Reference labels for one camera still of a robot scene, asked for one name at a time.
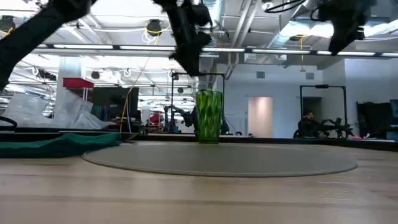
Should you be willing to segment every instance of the black stand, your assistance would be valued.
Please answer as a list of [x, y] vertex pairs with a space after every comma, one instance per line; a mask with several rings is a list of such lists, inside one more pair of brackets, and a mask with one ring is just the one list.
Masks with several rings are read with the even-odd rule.
[[344, 123], [348, 124], [347, 118], [347, 96], [346, 96], [346, 87], [345, 86], [333, 86], [333, 85], [300, 85], [300, 107], [301, 107], [301, 118], [304, 116], [304, 107], [303, 107], [303, 88], [317, 88], [317, 89], [327, 89], [327, 88], [342, 88], [343, 89], [343, 98], [344, 98]]
[[[179, 75], [189, 75], [188, 73], [183, 73], [183, 72], [173, 72], [171, 74], [172, 76], [172, 107], [170, 108], [172, 111], [172, 116], [171, 119], [174, 119], [174, 109], [173, 109], [173, 97], [174, 97], [174, 80], [178, 80]], [[201, 73], [200, 76], [205, 76], [205, 75], [219, 75], [223, 77], [223, 110], [222, 110], [222, 115], [224, 117], [224, 98], [225, 98], [225, 74], [224, 73]]]

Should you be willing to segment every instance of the plastic bag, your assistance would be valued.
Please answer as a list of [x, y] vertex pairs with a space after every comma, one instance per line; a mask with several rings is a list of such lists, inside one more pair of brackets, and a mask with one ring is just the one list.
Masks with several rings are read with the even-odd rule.
[[13, 119], [18, 127], [22, 128], [49, 127], [52, 124], [52, 119], [43, 115], [48, 104], [47, 100], [40, 97], [16, 93], [2, 116]]
[[[91, 114], [92, 103], [70, 91], [66, 91], [63, 102], [57, 104], [54, 119], [43, 115], [48, 105], [47, 100], [38, 96], [17, 93], [3, 116], [13, 119], [21, 128], [103, 129], [110, 125]], [[8, 125], [0, 121], [0, 126]]]

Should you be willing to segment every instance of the white column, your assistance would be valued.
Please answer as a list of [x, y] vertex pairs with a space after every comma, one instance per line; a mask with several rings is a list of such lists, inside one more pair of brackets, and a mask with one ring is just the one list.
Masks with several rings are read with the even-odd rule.
[[80, 57], [61, 57], [60, 58], [60, 68], [58, 71], [57, 78], [57, 97], [55, 101], [55, 108], [63, 103], [65, 97], [65, 89], [62, 86], [63, 78], [82, 78], [83, 77], [83, 67]]

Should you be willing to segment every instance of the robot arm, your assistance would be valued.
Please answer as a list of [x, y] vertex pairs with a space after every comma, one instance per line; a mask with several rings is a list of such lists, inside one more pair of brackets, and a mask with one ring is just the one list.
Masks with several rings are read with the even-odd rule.
[[164, 112], [165, 112], [165, 120], [166, 123], [168, 122], [168, 114], [167, 112], [169, 112], [169, 109], [172, 108], [174, 110], [173, 113], [179, 113], [181, 114], [182, 118], [184, 119], [185, 125], [186, 127], [190, 127], [193, 124], [193, 120], [192, 120], [192, 114], [189, 112], [185, 112], [184, 110], [181, 110], [180, 108], [176, 107], [176, 106], [165, 106], [164, 107]]
[[319, 2], [310, 12], [311, 20], [326, 22], [331, 21], [334, 28], [330, 39], [329, 51], [333, 56], [346, 48], [354, 40], [365, 38], [362, 26], [365, 25], [370, 8], [376, 0], [291, 0], [274, 7], [267, 8], [266, 13], [280, 13], [295, 9], [305, 2]]
[[[21, 59], [64, 23], [87, 15], [96, 1], [50, 0], [38, 14], [1, 39], [0, 91], [8, 84], [12, 70]], [[204, 26], [211, 23], [207, 7], [203, 4], [193, 5], [191, 0], [184, 0], [181, 6], [177, 6], [177, 0], [154, 0], [154, 2], [161, 5], [167, 13], [177, 43], [176, 51], [170, 58], [174, 58], [190, 75], [200, 75], [199, 55], [201, 49], [210, 43], [211, 37], [196, 32], [195, 25]]]

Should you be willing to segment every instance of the man sitting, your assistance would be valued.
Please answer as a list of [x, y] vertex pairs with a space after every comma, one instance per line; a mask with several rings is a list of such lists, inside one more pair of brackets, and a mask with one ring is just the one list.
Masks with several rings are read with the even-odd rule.
[[306, 111], [304, 117], [298, 122], [298, 136], [303, 137], [313, 137], [319, 136], [319, 126], [320, 124], [313, 119], [313, 113], [311, 111]]

